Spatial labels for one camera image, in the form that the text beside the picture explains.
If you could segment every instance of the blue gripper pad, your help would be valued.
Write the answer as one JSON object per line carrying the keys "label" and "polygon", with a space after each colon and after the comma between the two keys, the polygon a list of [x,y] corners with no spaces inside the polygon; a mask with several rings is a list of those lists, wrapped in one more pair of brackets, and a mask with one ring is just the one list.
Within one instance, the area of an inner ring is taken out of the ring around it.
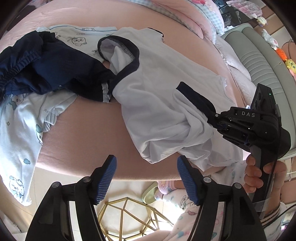
{"label": "blue gripper pad", "polygon": [[197,197],[197,187],[196,184],[191,177],[187,167],[185,166],[181,156],[177,160],[177,168],[178,172],[180,174],[180,177],[182,179],[182,182],[185,186],[186,192],[188,194],[188,197],[195,205],[198,205],[199,199]]}
{"label": "blue gripper pad", "polygon": [[111,180],[114,176],[117,167],[117,159],[115,156],[112,157],[112,160],[109,163],[105,173],[103,174],[100,182],[98,183],[97,197],[96,203],[98,204],[100,201],[104,200],[108,188],[110,186]]}

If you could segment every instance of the fabric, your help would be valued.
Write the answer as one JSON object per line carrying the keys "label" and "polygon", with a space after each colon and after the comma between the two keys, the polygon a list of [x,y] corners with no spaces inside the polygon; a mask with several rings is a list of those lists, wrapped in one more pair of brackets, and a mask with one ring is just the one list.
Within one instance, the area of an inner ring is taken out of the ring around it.
{"label": "fabric", "polygon": [[246,67],[240,62],[239,58],[237,57],[235,51],[230,46],[228,42],[226,42],[221,37],[217,37],[217,41],[215,44],[215,47],[220,52],[222,57],[225,59],[226,63],[239,70],[245,77],[249,80],[251,80],[250,73],[246,69]]}
{"label": "fabric", "polygon": [[197,6],[208,17],[208,19],[214,25],[216,32],[224,34],[224,20],[217,7],[212,0],[190,0],[195,6]]}
{"label": "fabric", "polygon": [[[165,15],[128,1],[51,1],[34,10],[2,37],[0,52],[7,46],[13,46],[23,35],[38,27],[61,23],[89,27],[116,26],[117,29],[126,26],[135,29],[157,29],[164,33],[166,45],[226,78],[227,95],[228,92],[231,93],[228,96],[235,105],[244,107],[229,69],[210,41],[206,38],[200,39]],[[43,147],[36,166],[46,170],[84,177],[101,166],[105,158],[112,153],[118,160],[118,168],[114,175],[116,180],[180,178],[176,167],[176,160],[180,154],[175,153],[154,165],[140,156],[123,121],[121,105],[115,99],[114,103],[106,105],[78,96],[67,111],[59,116],[55,127],[44,133],[42,140]]]}
{"label": "fabric", "polygon": [[256,86],[251,80],[246,78],[246,76],[238,69],[229,66],[229,70],[232,74],[234,81],[237,84],[238,89],[242,93],[245,104],[251,106],[256,92]]}
{"label": "fabric", "polygon": [[232,186],[234,183],[244,185],[245,169],[247,167],[246,161],[238,161],[225,167],[223,170],[211,174],[211,178],[219,184]]}
{"label": "fabric", "polygon": [[158,190],[162,193],[162,194],[168,194],[174,190],[176,190],[177,188],[175,187],[175,181],[171,180],[171,181],[157,181],[158,182]]}
{"label": "fabric", "polygon": [[79,27],[70,24],[59,24],[51,27],[40,27],[37,32],[49,31],[71,48],[77,49],[87,55],[103,62],[98,53],[99,39],[114,34],[116,27]]}
{"label": "fabric", "polygon": [[258,18],[262,16],[261,8],[250,1],[245,0],[231,0],[226,2],[228,5],[235,7],[249,18]]}
{"label": "fabric", "polygon": [[153,1],[150,0],[127,0],[129,2],[137,3],[139,5],[145,6],[153,11],[159,12],[178,23],[184,25],[186,28],[188,28],[190,31],[194,32],[198,37],[201,39],[203,38],[202,29],[198,24],[196,24],[193,20],[185,16],[184,14],[180,13],[179,11],[172,9],[170,7],[156,4]]}
{"label": "fabric", "polygon": [[[85,38],[76,40],[80,45]],[[0,94],[4,95],[45,94],[62,86],[103,101],[104,85],[113,76],[100,61],[67,46],[48,31],[30,32],[0,54]]]}
{"label": "fabric", "polygon": [[101,56],[116,74],[109,94],[121,104],[140,155],[156,163],[179,152],[202,170],[242,160],[241,149],[224,140],[207,124],[206,116],[176,90],[180,80],[184,81],[220,113],[234,105],[225,95],[225,79],[171,49],[161,38],[152,29],[121,28],[98,43]]}
{"label": "fabric", "polygon": [[29,188],[42,136],[77,95],[59,90],[44,95],[5,96],[0,105],[0,176],[15,199],[31,204]]}
{"label": "fabric", "polygon": [[[185,189],[177,189],[172,191],[169,194],[163,195],[163,201],[169,204],[173,204],[176,208],[180,209],[183,213],[179,216],[177,222],[174,224],[172,231],[167,231],[165,238],[157,239],[163,241],[187,241],[189,234],[191,233],[193,224],[195,222],[196,216],[199,212],[199,206],[194,205],[194,203],[189,199]],[[279,212],[281,214],[286,210],[284,203],[280,203]],[[224,204],[220,202],[218,204],[216,222],[213,229],[212,241],[218,241],[220,237],[220,231],[223,223],[223,213],[224,213]],[[281,231],[281,221],[284,219],[284,216],[279,218],[269,227],[265,228],[265,235],[267,241],[275,241]],[[145,237],[145,240],[142,238],[137,239],[137,241],[152,241],[156,236],[149,234]]]}
{"label": "fabric", "polygon": [[186,18],[192,19],[201,28],[202,33],[207,37],[213,44],[216,43],[216,29],[210,19],[204,14],[204,12],[198,8],[195,4],[188,0],[181,1],[169,1],[169,0],[152,0],[154,3],[160,4],[162,7],[168,9],[174,9],[181,14],[176,13],[180,19],[184,22]]}
{"label": "fabric", "polygon": [[250,73],[240,62],[233,48],[221,37],[217,37],[215,47],[223,57],[225,64],[229,66],[231,75],[239,89],[245,105],[251,105],[256,86],[251,80]]}

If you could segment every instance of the geometric metal frame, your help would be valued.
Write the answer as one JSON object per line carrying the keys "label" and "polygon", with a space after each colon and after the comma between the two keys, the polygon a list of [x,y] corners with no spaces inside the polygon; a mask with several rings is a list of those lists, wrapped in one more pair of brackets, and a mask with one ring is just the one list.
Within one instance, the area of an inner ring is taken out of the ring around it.
{"label": "geometric metal frame", "polygon": [[[117,207],[117,206],[114,206],[113,204],[115,203],[119,203],[119,202],[125,202],[124,205],[123,205],[123,208],[120,208],[120,207]],[[129,211],[126,210],[126,204],[128,201],[131,201],[131,202],[134,202],[134,203],[137,203],[139,205],[142,205],[142,206],[145,206],[146,207],[146,211],[147,211],[147,214],[148,214],[148,217],[149,217],[149,220],[147,222],[144,222],[142,221],[141,219],[137,218],[136,216],[134,216],[133,214],[131,214]],[[102,225],[101,221],[102,221],[102,218],[103,218],[103,215],[107,209],[107,207],[110,206],[110,207],[113,207],[113,208],[116,208],[116,209],[119,209],[121,211],[121,214],[120,214],[120,227],[119,227],[119,235],[114,235],[114,234],[109,234],[108,230],[106,230],[104,228],[104,226]],[[137,220],[138,222],[140,222],[141,224],[144,225],[144,228],[142,230],[140,230],[139,233],[137,234],[133,234],[129,237],[125,237],[123,238],[122,237],[122,226],[123,226],[123,213],[126,213],[128,214],[129,216],[131,216],[132,218],[134,218],[135,220]],[[100,224],[100,227],[101,227],[101,230],[106,238],[107,241],[114,241],[112,239],[112,237],[114,238],[117,238],[119,239],[119,241],[126,241],[128,239],[132,239],[132,238],[136,238],[138,236],[144,236],[144,235],[147,235],[145,232],[147,231],[147,229],[151,229],[153,231],[156,231],[156,230],[159,230],[159,223],[160,222],[163,222],[163,221],[160,221],[158,220],[157,218],[157,215],[159,217],[161,217],[163,220],[165,220],[166,223],[170,224],[171,226],[173,226],[174,224],[168,220],[163,214],[161,214],[156,208],[148,205],[148,204],[145,204],[143,202],[140,202],[140,201],[137,201],[135,199],[132,199],[132,198],[129,198],[129,197],[124,197],[124,198],[120,198],[120,199],[117,199],[117,200],[114,200],[114,201],[110,201],[110,202],[105,202],[102,210],[100,211],[100,213],[98,214],[98,222]]]}

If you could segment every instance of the pillow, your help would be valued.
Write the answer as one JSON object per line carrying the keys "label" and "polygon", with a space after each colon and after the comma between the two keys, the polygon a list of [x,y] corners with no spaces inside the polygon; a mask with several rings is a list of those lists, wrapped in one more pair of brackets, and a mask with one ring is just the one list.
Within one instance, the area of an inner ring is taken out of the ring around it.
{"label": "pillow", "polygon": [[216,32],[224,34],[224,20],[222,15],[212,0],[188,0],[197,6],[208,17],[214,25]]}
{"label": "pillow", "polygon": [[216,43],[216,29],[213,23],[208,17],[189,0],[151,0],[154,3],[161,5],[162,7],[169,7],[175,9],[188,18],[196,22],[202,29],[203,35],[207,37],[213,44]]}
{"label": "pillow", "polygon": [[238,69],[241,73],[243,73],[249,80],[251,80],[250,73],[243,66],[239,58],[237,57],[235,51],[231,47],[229,43],[227,43],[221,37],[217,37],[215,47],[220,52],[220,54],[225,59],[225,62],[236,69]]}
{"label": "pillow", "polygon": [[235,83],[237,84],[238,90],[242,94],[242,98],[245,104],[251,106],[255,95],[256,86],[251,80],[246,78],[246,76],[236,68],[229,66],[229,69]]}
{"label": "pillow", "polygon": [[187,17],[185,14],[183,14],[182,12],[180,12],[176,9],[170,8],[170,7],[162,5],[162,4],[158,4],[158,5],[163,7],[164,9],[169,11],[170,13],[174,14],[177,18],[180,19],[180,21],[182,22],[182,24],[184,26],[186,26],[190,31],[194,32],[198,37],[203,39],[203,32],[202,32],[201,27],[196,22],[194,22],[191,18]]}

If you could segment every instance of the orange plush toy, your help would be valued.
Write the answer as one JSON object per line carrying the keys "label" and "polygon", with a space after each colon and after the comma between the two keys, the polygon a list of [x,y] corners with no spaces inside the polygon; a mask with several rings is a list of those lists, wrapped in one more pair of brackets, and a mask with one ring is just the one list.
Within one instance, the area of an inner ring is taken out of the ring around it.
{"label": "orange plush toy", "polygon": [[281,58],[282,61],[284,61],[284,62],[287,61],[288,57],[282,49],[277,48],[276,53],[279,55],[279,57]]}

